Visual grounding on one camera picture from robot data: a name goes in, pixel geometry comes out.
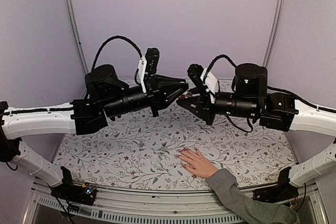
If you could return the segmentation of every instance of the white bracket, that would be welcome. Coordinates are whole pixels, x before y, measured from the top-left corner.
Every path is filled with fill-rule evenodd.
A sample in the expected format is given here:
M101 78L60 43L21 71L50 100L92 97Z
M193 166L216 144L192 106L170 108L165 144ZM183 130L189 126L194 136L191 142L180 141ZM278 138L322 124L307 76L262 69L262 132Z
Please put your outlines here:
M201 80L204 81L204 76L207 68L203 70L203 73L201 75ZM214 104L216 101L216 98L213 94L217 93L219 91L219 86L218 86L218 80L217 78L209 72L208 75L205 78L205 85L208 87L206 89L206 92L210 93L210 100L211 103Z
M146 66L147 66L147 60L145 56L142 56L139 61L138 70L139 70L140 84L141 84L142 91L144 94L147 93L145 82L144 82L145 75L146 75Z

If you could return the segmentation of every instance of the person's arm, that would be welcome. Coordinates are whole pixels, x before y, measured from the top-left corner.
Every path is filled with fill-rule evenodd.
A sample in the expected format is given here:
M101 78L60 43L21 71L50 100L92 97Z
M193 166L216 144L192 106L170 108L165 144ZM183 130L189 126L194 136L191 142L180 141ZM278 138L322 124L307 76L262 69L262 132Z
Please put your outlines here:
M191 174L205 178L225 207L250 224L299 224L297 213L280 204L254 201L237 188L236 177L227 169L218 170L199 150L185 149L178 156Z

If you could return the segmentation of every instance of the human hand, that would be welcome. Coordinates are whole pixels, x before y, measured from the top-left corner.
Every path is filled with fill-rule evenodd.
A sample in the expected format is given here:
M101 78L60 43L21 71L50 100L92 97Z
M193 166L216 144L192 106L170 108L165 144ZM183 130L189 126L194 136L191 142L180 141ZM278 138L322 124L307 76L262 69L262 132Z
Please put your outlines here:
M183 164L185 168L191 174L200 178L209 178L214 175L218 169L205 157L202 156L200 151L196 149L196 153L188 148L181 151L181 155L177 158L186 161L187 164Z

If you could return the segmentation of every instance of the black cable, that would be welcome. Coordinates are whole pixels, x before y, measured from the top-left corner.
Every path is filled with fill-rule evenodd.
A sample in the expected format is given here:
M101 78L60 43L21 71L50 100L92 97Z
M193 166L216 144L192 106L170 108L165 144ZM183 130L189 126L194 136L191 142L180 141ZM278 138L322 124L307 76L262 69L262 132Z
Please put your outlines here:
M303 203L305 203L305 199L306 199L306 195L307 195L307 185L306 185L306 183L305 183L305 185L304 185L305 187L305 191L304 191L304 196L303 196L303 200L302 200L302 202L301 202L301 205L299 206L299 208L295 211L295 212L298 212L300 209L301 209L301 207L303 206Z
M97 51L97 54L96 54L96 56L95 56L95 59L94 59L94 61L93 61L93 63L92 63L91 72L93 71L93 69L95 69L97 60L98 60L99 55L100 55L101 51L103 50L104 46L106 46L106 44L107 44L108 42L110 42L110 41L112 41L112 40L115 40L115 39L122 39L122 40L128 42L129 44L131 44L132 47L135 48L135 50L138 52L140 58L142 57L142 53L141 53L140 48L139 48L133 41L131 41L129 38L126 38L125 36L116 35L116 36L113 36L113 37L111 37L111 38L108 38L107 40L104 41L103 44L101 44L101 46L99 47L99 49L98 49L98 51ZM137 85L140 85L139 82L138 82L138 80L136 79L136 76L138 75L138 72L139 72L139 70L136 69L136 71L135 71L135 75L134 75L134 81L135 81L135 83L136 83ZM89 97L89 93L86 92L84 99L87 99L88 97Z
M327 112L331 112L331 113L336 113L336 110L333 110L333 109L329 109L329 108L324 108L324 107L317 107L315 104L312 104L308 101L306 101L305 99L299 97L297 94L291 92L291 91L288 91L286 89L278 89L278 88L273 88L273 87L270 87L270 86L267 86L267 88L269 90L273 90L273 91L277 91L277 92L282 92L282 93L286 93L286 94L290 94L292 95L295 99L299 100L300 102L304 103L305 105L307 106L310 106L314 109L319 109L319 110L323 110L323 111L327 111Z
M67 215L69 221L71 222L71 224L75 224L74 221L72 220L72 217L70 216L70 213L67 209L65 209L65 207L63 206L63 204L61 203L61 201L58 199L58 197L56 196L55 192L54 192L54 189L48 184L46 183L47 186L50 188L50 190L54 193L55 195L55 198L57 200L57 202L60 204L61 208L63 209L64 213Z
M259 106L261 108L261 111L266 115L271 117L271 114L265 109L265 97L259 96L258 97Z
M8 162L6 162L6 165L8 166L9 169L13 170L13 171L16 171L18 169L18 166L16 165L15 168L12 168Z
M214 92L212 92L210 89L208 90L208 92L209 92L210 94L212 94L214 97L216 97L216 94L215 94Z
M139 69L137 68L136 71L135 71L135 74L134 74L134 82L137 84L137 85L141 85L139 82L138 82L138 73L139 73Z
M142 57L140 48L139 48L133 41L131 41L129 38L126 38L126 37L124 37L124 36L116 35L116 36L113 36L113 37L111 37L111 38L108 38L103 44L101 44L101 46L100 46L100 48L98 49L98 52L97 52L97 54L96 54L96 57L95 57L95 59L94 59L94 61L93 61L91 71L92 71L93 69L95 69L95 67L96 67L96 63L97 63L97 60L98 60L98 57L99 57L101 51L103 50L104 46L106 46L106 44L107 44L108 42L110 42L110 41L112 41L112 40L115 40L115 39L122 39L122 40L128 42L129 44L131 44L132 47L135 48L135 50L138 52L140 58Z
M28 109L28 110L12 110L11 112L6 112L1 114L0 116L3 115L10 115L10 114L23 114L23 113L34 113L34 112L57 112L57 111L71 111L73 110L73 107L68 107L68 108L38 108L38 109Z
M235 127L235 128L237 128L237 129L239 129L239 130L241 130L241 131L243 131L243 132L245 132L245 133L251 133L252 131L253 131L253 126L252 126L252 124L251 124L251 122L250 122L250 120L247 118L246 120L247 120L247 124L248 124L248 126L251 128L251 130L250 131L247 131L247 130L244 130L243 128L241 128L241 127L239 127L238 125L236 125L232 120L231 120L231 118L227 115L226 116L226 118L228 119L228 121Z
M210 65L208 66L208 68L207 68L207 70L206 70L206 72L205 72L204 78L203 78L203 83L205 83L205 79L206 79L206 77L208 76L208 74L209 74L210 70L212 69L212 67L214 66L215 62L218 61L218 60L221 59L221 58L225 58L225 59L227 59L227 61L230 62L230 64L231 64L234 68L237 67L237 65L234 64L234 62L230 59L230 57L229 57L228 55L218 55L217 57L215 57L215 59L213 59L213 60L211 61Z
M73 205L73 204L71 204L70 202L71 202L71 200L66 200L66 202L67 202L67 204L68 204L68 207L67 207L67 210L68 210L68 213L70 214L70 211L69 211L69 209L71 209L72 211L79 211L79 207L77 207L77 206L75 206L75 205Z

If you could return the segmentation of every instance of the patterned table surface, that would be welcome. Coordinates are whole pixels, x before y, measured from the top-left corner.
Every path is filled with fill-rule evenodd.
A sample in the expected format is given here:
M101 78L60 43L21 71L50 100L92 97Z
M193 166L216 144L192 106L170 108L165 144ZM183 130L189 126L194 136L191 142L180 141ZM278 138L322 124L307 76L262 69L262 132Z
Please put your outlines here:
M221 80L221 89L230 84ZM295 163L283 132L254 125L244 133L224 116L205 125L176 103L159 114L153 118L145 109L109 121L96 134L66 135L54 163L77 181L154 190L209 190L174 156L184 147L197 147L217 168L230 170L241 188L274 183L281 169ZM248 129L245 119L232 120Z

